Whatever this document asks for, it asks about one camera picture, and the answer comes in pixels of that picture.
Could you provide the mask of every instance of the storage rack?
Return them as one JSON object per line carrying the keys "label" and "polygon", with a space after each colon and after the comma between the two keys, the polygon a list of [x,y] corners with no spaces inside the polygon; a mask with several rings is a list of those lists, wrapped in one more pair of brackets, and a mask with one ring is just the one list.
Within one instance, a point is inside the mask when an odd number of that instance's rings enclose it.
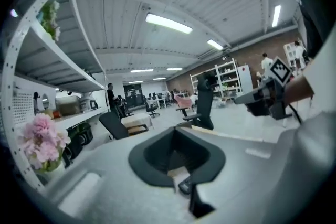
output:
{"label": "storage rack", "polygon": [[[60,88],[71,92],[92,92],[105,90],[106,91],[106,74],[101,66],[94,50],[85,33],[81,18],[79,16],[76,0],[69,0],[72,5],[72,11],[76,18],[77,24],[82,31],[84,39],[89,47],[89,51],[103,72],[105,80],[104,85],[97,82],[78,65],[76,65],[52,40],[50,35],[43,29],[38,20],[37,14],[48,0],[35,0],[26,13],[21,17],[14,34],[11,37],[9,46],[7,47],[6,56],[2,70],[2,85],[1,85],[1,118],[3,124],[3,132],[5,134],[8,147],[11,151],[13,159],[18,170],[23,178],[37,191],[43,190],[43,185],[31,168],[31,165],[17,143],[17,133],[19,132],[18,125],[14,120],[14,111],[16,104],[14,98],[17,96],[13,82],[15,80],[15,72],[23,72],[32,80],[38,81],[41,84],[49,85],[54,88]],[[40,51],[45,54],[40,57],[38,63],[31,60],[29,64],[17,65],[19,53],[26,39],[33,39],[34,46],[26,46],[29,50],[34,51],[36,45],[40,46]],[[70,117],[64,117],[56,120],[56,125],[60,128],[67,129],[83,120],[96,116],[99,113],[108,111],[106,106],[87,113],[81,113]]]}
{"label": "storage rack", "polygon": [[[240,85],[240,79],[238,75],[238,70],[237,70],[237,64],[234,58],[231,59],[230,62],[226,62],[222,65],[215,65],[214,68],[210,68],[208,70],[205,70],[201,73],[190,75],[190,80],[194,89],[194,92],[197,92],[197,76],[199,76],[202,73],[206,73],[209,71],[216,70],[216,76],[218,78],[218,84],[219,84],[219,90],[215,90],[214,92],[220,92],[221,96],[225,96],[225,92],[230,92],[230,91],[236,91],[236,92],[241,92],[241,85]],[[230,83],[232,85],[229,85],[227,89],[223,87],[223,83]]]}

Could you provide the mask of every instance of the pink cloth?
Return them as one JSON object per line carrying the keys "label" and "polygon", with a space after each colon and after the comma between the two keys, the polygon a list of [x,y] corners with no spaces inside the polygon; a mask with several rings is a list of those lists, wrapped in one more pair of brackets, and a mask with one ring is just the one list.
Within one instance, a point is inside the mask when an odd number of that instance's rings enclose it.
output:
{"label": "pink cloth", "polygon": [[178,102],[178,106],[180,108],[191,108],[192,102],[190,98],[182,98],[178,95],[175,95],[174,98]]}

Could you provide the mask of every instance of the refrigerator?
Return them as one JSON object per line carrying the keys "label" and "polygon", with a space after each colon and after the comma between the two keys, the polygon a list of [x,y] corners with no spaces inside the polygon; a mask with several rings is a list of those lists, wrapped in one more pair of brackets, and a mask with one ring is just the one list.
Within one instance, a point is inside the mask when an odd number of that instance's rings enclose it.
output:
{"label": "refrigerator", "polygon": [[240,66],[237,68],[240,86],[243,93],[248,93],[253,90],[252,77],[250,73],[250,68],[248,65]]}

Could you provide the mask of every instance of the rectangular light panel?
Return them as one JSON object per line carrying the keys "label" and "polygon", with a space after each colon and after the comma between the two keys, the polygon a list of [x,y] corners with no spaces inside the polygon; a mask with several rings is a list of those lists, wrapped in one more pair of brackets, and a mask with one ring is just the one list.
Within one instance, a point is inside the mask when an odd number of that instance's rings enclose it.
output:
{"label": "rectangular light panel", "polygon": [[138,72],[151,72],[154,69],[140,69],[140,70],[131,70],[131,73],[138,73]]}
{"label": "rectangular light panel", "polygon": [[217,50],[223,50],[224,48],[218,44],[217,42],[213,41],[212,39],[208,40],[207,42],[209,45],[215,47]]}
{"label": "rectangular light panel", "polygon": [[281,5],[276,6],[275,9],[274,9],[274,17],[273,17],[272,27],[276,27],[278,25],[280,11],[281,11]]}
{"label": "rectangular light panel", "polygon": [[156,25],[162,25],[168,28],[175,29],[177,31],[181,31],[186,34],[190,34],[190,32],[193,30],[192,28],[186,25],[150,13],[147,14],[146,22]]}
{"label": "rectangular light panel", "polygon": [[167,70],[168,71],[172,71],[172,70],[182,70],[183,68],[180,68],[180,67],[178,67],[178,68],[167,68]]}
{"label": "rectangular light panel", "polygon": [[143,82],[143,80],[138,80],[138,81],[130,81],[128,84],[131,84],[131,83],[140,83],[140,82]]}

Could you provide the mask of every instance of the vase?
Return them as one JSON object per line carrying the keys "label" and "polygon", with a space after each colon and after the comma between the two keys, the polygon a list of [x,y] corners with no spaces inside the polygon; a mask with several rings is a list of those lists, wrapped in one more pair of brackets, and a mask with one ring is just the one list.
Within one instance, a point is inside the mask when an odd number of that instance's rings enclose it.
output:
{"label": "vase", "polygon": [[44,172],[43,177],[50,182],[55,177],[60,177],[65,172],[64,164],[63,162],[60,162],[58,167],[55,170],[52,170],[50,172]]}

